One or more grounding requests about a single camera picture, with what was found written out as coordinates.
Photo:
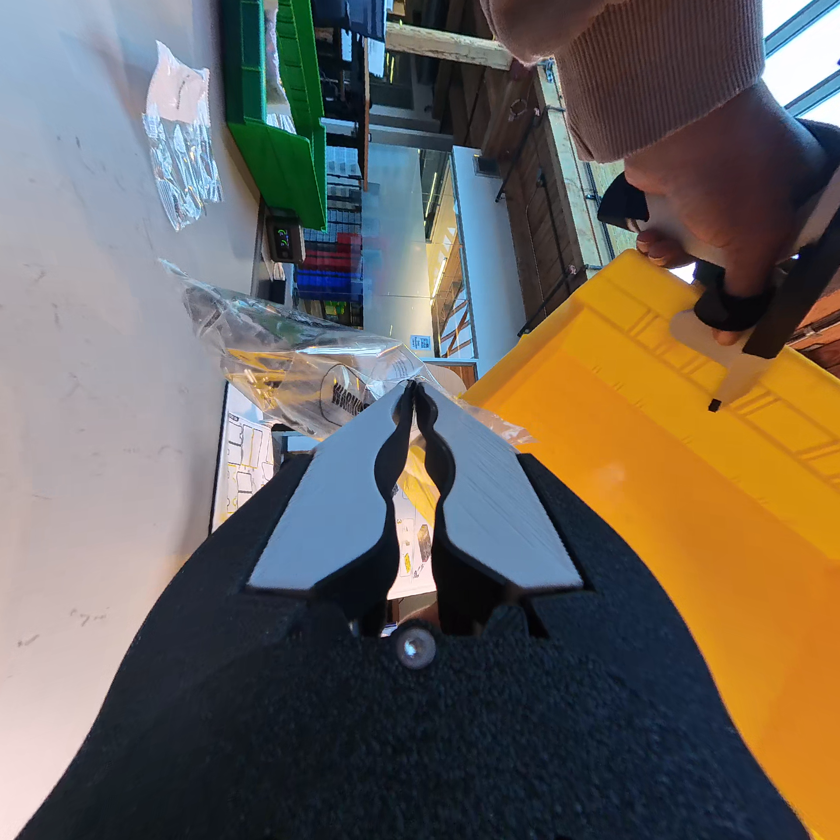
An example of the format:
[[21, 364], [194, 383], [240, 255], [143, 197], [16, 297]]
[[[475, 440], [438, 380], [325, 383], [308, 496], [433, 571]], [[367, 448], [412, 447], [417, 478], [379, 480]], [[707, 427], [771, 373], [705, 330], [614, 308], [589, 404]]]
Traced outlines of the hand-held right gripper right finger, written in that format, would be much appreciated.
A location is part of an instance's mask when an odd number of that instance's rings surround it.
[[584, 589], [514, 447], [423, 384], [417, 425], [438, 491], [431, 561], [445, 634], [480, 634], [500, 606], [529, 613], [535, 597]]

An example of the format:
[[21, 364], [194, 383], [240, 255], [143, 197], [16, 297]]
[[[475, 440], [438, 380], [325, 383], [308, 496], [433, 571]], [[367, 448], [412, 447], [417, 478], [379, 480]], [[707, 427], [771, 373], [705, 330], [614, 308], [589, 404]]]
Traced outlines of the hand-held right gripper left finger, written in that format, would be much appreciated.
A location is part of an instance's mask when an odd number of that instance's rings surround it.
[[253, 592], [340, 608], [379, 634], [401, 550], [393, 489], [406, 464], [416, 384], [397, 385], [312, 450], [248, 578]]

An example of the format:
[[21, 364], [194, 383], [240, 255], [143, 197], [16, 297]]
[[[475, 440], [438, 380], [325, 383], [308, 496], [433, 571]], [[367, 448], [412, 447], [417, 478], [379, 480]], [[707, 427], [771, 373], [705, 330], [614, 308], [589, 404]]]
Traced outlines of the large clear labelled bag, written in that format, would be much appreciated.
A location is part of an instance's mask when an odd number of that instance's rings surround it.
[[511, 445], [536, 442], [524, 427], [461, 399], [466, 389], [453, 371], [395, 339], [214, 287], [169, 260], [160, 263], [224, 378], [276, 424], [322, 441], [397, 385], [420, 381]]

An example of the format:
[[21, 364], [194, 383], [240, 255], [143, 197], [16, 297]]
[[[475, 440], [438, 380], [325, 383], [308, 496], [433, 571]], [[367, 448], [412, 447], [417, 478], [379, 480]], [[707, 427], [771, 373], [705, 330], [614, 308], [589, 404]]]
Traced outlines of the yellow bin with grey parts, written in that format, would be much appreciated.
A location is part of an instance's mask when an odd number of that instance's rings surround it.
[[724, 368], [678, 342], [695, 289], [627, 250], [468, 389], [633, 548], [734, 722], [820, 838], [839, 820], [839, 382], [786, 349]]

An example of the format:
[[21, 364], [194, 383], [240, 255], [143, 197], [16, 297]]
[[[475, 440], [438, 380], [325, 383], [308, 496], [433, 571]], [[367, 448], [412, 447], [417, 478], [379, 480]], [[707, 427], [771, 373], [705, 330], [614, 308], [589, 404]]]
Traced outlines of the green bin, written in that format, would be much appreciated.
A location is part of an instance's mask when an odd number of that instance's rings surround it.
[[295, 214], [301, 226], [328, 226], [326, 130], [316, 37], [309, 1], [279, 1], [276, 20], [280, 82], [296, 132], [268, 122], [265, 6], [220, 6], [225, 116], [265, 201]]

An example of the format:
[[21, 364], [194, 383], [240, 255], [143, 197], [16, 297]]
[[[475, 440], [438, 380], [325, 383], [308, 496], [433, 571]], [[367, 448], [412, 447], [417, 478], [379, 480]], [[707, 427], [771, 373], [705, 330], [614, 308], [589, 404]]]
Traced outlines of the clear plastic bag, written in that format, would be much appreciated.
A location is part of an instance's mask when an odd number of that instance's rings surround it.
[[155, 45], [157, 63], [142, 122], [157, 193], [179, 232], [224, 197], [213, 149], [211, 74], [181, 62], [160, 40]]

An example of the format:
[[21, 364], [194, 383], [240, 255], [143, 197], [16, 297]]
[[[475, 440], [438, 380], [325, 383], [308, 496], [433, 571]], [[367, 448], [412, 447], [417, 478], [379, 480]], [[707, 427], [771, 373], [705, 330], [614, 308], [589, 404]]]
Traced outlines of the person's left forearm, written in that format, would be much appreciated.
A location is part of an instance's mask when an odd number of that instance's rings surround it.
[[581, 159], [620, 161], [705, 118], [763, 74], [756, 1], [482, 1], [523, 65], [553, 58]]

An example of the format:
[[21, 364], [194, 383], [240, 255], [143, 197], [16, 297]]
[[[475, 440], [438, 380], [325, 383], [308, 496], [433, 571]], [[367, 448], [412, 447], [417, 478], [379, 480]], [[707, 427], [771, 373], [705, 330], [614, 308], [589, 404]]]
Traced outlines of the person's left hand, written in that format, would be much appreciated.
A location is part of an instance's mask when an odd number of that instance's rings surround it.
[[827, 152], [761, 80], [624, 162], [629, 184], [668, 200], [690, 234], [720, 250], [734, 298], [768, 286], [827, 168]]

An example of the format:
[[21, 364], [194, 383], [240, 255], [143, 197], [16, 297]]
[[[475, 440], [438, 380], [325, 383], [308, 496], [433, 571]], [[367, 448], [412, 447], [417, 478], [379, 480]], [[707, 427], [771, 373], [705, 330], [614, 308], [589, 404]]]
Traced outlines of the white sticker sheet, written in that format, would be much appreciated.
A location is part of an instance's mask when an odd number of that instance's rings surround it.
[[227, 383], [209, 531], [244, 506], [275, 473], [272, 423]]

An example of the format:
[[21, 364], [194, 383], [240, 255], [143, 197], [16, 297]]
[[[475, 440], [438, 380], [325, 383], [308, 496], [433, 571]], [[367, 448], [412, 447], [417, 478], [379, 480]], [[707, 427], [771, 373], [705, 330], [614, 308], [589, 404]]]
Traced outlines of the storage shelf with bins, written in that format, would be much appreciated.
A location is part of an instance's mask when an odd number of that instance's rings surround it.
[[364, 326], [363, 177], [355, 148], [326, 150], [327, 225], [305, 228], [306, 258], [295, 269], [294, 300], [307, 314]]

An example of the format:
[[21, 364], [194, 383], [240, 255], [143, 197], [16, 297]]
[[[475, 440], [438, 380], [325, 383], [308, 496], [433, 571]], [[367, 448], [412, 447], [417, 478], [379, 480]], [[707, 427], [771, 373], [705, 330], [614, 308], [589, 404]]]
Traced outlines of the small black device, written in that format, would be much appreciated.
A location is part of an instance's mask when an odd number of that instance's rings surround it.
[[306, 259], [304, 240], [303, 227], [297, 216], [266, 216], [266, 241], [272, 261], [301, 266]]

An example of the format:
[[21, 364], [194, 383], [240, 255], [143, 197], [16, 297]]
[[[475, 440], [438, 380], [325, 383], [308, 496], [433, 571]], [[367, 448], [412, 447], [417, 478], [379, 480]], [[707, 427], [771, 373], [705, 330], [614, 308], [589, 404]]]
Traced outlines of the clear bag of parts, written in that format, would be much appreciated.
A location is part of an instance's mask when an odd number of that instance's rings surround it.
[[291, 105], [280, 77], [277, 46], [278, 1], [264, 1], [264, 34], [266, 59], [266, 121], [268, 125], [291, 134], [297, 130], [291, 115]]

